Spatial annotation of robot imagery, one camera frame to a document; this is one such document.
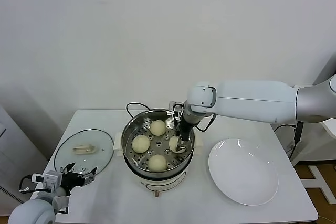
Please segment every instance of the electric cord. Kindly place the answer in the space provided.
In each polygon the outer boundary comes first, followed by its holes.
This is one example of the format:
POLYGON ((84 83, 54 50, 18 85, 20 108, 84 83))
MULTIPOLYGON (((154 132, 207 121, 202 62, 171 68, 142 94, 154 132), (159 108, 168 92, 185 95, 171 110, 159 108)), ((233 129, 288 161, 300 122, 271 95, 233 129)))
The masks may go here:
POLYGON ((126 111, 127 111, 128 115, 130 115, 132 118, 133 118, 134 116, 133 116, 133 115, 131 114, 131 112, 129 111, 128 106, 129 106, 129 105, 133 105, 133 104, 137 104, 137 105, 144 106, 146 109, 150 110, 150 108, 149 108, 147 105, 145 105, 145 104, 143 104, 143 103, 141 103, 141 102, 130 102, 130 103, 128 103, 128 104, 126 105, 126 111))
POLYGON ((43 189, 34 189, 34 190, 22 190, 22 183, 25 179, 29 179, 31 180, 32 178, 32 175, 27 175, 27 176, 24 176, 21 180, 20 180, 20 184, 19 184, 19 192, 22 193, 22 194, 30 194, 30 193, 34 193, 36 191, 46 191, 48 193, 51 192, 50 189, 46 189, 46 188, 43 188, 43 189))
POLYGON ((201 131, 201 132, 206 132, 207 129, 211 126, 211 124, 215 121, 216 117, 217 117, 216 114, 214 114, 214 115, 212 116, 212 118, 210 119, 208 125, 205 127, 204 130, 200 129, 198 126, 196 126, 195 128, 198 129, 198 130, 201 131))
POLYGON ((292 156, 293 156, 293 154, 294 154, 294 151, 295 151, 295 148, 296 148, 297 144, 301 140, 301 135, 302 135, 302 130, 303 130, 303 122, 298 121, 297 125, 294 125, 294 124, 283 124, 283 125, 280 125, 280 126, 278 126, 278 127, 275 128, 274 132, 276 132, 279 128, 285 127, 285 126, 292 127, 292 128, 294 128, 294 131, 295 131, 295 135, 294 135, 294 142, 295 142, 294 143, 294 147, 293 147, 293 149, 291 149, 289 151, 286 151, 286 153, 289 153, 291 151, 291 153, 289 155, 289 159, 291 159, 292 156))
POLYGON ((285 127, 285 126, 289 126, 289 127, 294 128, 294 129, 296 128, 296 125, 294 125, 294 124, 283 124, 283 125, 280 125, 280 126, 276 127, 274 132, 276 132, 279 128, 285 127))
POLYGON ((329 222, 331 222, 331 223, 334 223, 334 224, 336 224, 336 222, 334 222, 334 221, 332 221, 332 220, 329 220, 328 218, 326 218, 326 217, 323 217, 323 216, 319 216, 320 218, 322 218, 322 219, 325 219, 325 220, 327 220, 327 221, 329 221, 329 222))
POLYGON ((290 156, 289 156, 289 159, 292 158, 293 156, 293 153, 295 151, 295 148, 297 146, 297 144, 300 142, 301 140, 301 135, 302 135, 302 130, 303 130, 303 125, 304 123, 303 122, 300 122, 298 121, 297 124, 296 124, 296 127, 295 127, 295 135, 294 135, 294 147, 292 149, 292 152, 290 153, 290 156))
POLYGON ((298 142, 295 142, 295 143, 294 143, 294 147, 293 147, 293 149, 292 149, 292 152, 291 152, 290 155, 289 155, 289 159, 292 158, 292 155, 293 155, 293 153, 294 153, 294 150, 295 150, 297 144, 298 144, 298 142))

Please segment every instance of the white wall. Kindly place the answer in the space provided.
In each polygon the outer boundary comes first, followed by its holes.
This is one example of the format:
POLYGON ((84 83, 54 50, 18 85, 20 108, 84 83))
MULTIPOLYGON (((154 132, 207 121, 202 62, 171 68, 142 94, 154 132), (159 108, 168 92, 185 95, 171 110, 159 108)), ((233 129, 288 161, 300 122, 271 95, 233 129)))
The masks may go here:
POLYGON ((195 81, 313 83, 334 0, 0 0, 0 103, 47 155, 74 110, 166 107, 195 81))

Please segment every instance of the white plate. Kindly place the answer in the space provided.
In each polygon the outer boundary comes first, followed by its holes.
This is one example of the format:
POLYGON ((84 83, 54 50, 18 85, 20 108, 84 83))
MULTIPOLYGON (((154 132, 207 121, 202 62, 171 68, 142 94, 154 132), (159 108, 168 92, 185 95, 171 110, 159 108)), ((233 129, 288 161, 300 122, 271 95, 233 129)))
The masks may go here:
POLYGON ((209 155, 209 170, 217 187, 232 200, 259 206, 273 199, 279 179, 260 146, 229 138, 217 143, 209 155))

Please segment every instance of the white table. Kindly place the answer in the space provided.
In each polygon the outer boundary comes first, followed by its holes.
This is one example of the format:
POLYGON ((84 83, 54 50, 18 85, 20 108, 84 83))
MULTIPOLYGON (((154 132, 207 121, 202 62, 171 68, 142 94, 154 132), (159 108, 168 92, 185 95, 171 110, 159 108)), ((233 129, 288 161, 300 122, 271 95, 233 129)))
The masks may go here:
MULTIPOLYGON (((77 111, 57 148, 84 129, 102 129, 112 137, 130 117, 124 110, 77 111)), ((194 156, 184 181, 158 198, 138 183, 123 157, 113 155, 96 180, 71 192, 69 214, 57 214, 58 223, 277 223, 313 221, 318 214, 292 164, 269 124, 218 116, 205 133, 201 155, 194 156), (274 199, 249 207, 226 197, 213 183, 207 166, 211 148, 225 138, 244 138, 263 145, 279 173, 274 199)), ((45 172, 54 170, 52 155, 45 172)))

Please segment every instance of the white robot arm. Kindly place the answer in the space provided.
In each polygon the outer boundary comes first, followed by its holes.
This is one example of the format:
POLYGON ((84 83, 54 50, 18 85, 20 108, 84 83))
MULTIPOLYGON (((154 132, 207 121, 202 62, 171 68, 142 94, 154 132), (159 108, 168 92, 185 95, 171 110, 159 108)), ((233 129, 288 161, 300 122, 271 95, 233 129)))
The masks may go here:
POLYGON ((23 194, 38 191, 36 199, 31 199, 14 209, 8 224, 54 224, 56 214, 68 213, 70 191, 76 186, 84 186, 94 181, 97 168, 84 174, 71 172, 75 164, 69 164, 60 172, 49 171, 44 175, 32 174, 24 177, 19 186, 23 194), (24 179, 41 182, 43 189, 22 189, 24 179))
POLYGON ((278 81, 198 83, 188 91, 177 126, 178 149, 188 141, 189 131, 210 115, 266 123, 316 123, 336 118, 336 76, 300 89, 278 81))

